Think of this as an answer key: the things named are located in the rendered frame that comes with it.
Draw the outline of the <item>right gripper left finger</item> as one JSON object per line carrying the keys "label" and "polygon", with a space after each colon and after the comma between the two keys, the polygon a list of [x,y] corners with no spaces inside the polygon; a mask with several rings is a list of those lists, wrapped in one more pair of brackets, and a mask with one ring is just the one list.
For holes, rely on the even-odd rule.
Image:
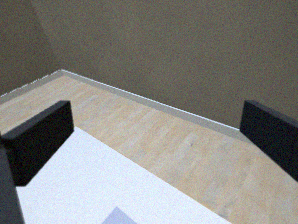
{"label": "right gripper left finger", "polygon": [[26,187],[74,131],[70,100],[60,100],[0,133],[0,224],[25,224],[16,187]]}

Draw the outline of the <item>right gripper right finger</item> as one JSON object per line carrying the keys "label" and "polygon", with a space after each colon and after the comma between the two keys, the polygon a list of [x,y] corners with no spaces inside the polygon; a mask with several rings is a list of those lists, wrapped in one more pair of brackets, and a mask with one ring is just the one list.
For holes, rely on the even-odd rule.
{"label": "right gripper right finger", "polygon": [[245,100],[239,131],[298,182],[298,121]]}

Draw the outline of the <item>flat grey board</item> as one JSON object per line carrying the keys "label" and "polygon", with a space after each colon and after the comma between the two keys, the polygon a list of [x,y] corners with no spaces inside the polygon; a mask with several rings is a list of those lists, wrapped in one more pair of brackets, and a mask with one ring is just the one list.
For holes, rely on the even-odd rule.
{"label": "flat grey board", "polygon": [[117,206],[101,224],[137,224]]}

